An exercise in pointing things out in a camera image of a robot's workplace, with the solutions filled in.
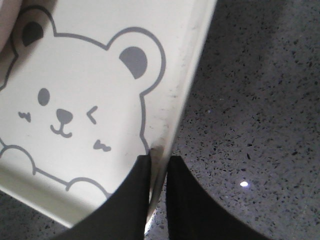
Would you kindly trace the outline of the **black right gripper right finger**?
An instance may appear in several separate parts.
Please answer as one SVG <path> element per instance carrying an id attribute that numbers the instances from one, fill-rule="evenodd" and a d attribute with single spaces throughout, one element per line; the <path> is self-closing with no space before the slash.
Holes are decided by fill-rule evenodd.
<path id="1" fill-rule="evenodd" d="M 167 165 L 166 215 L 171 240 L 264 240 L 201 187 L 181 156 Z"/>

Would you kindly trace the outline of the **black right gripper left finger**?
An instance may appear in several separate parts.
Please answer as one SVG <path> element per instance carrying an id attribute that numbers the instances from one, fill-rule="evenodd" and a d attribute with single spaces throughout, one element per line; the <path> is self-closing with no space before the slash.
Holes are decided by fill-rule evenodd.
<path id="1" fill-rule="evenodd" d="M 140 155 L 119 188 L 97 210 L 54 240 L 142 240 L 149 208 L 151 155 Z"/>

